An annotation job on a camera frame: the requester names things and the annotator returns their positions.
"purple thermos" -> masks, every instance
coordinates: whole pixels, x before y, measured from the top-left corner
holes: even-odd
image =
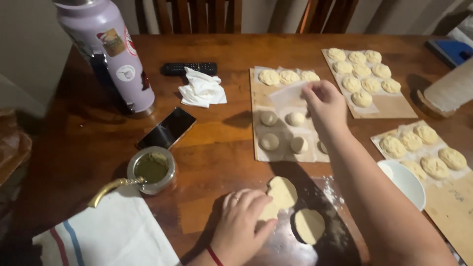
[[[57,19],[91,65],[114,106],[143,117],[154,110],[154,93],[118,7],[110,0],[53,0]]]

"striped towel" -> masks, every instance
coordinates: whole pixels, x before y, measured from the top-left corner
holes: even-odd
[[[178,266],[174,252],[134,186],[106,195],[83,212],[33,238],[48,266]]]

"phone screen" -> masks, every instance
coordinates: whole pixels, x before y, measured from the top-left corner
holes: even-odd
[[[163,121],[137,144],[144,149],[158,146],[165,149],[171,146],[195,123],[196,119],[180,107],[176,107]]]

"white bowl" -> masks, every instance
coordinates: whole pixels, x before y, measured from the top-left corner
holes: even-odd
[[[420,210],[424,210],[426,197],[425,190],[417,177],[406,166],[398,163],[395,160],[381,160],[378,165],[387,165],[393,171],[393,183],[396,187],[406,195],[406,197],[414,203]]]

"blue stripe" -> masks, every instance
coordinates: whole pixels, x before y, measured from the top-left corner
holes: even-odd
[[[77,241],[76,232],[69,224],[69,220],[65,220],[63,224],[67,232],[70,234],[70,239],[72,240],[72,245],[74,246],[74,251],[76,252],[77,264],[79,266],[85,266],[84,259],[82,259],[82,252],[80,251],[79,241]]]

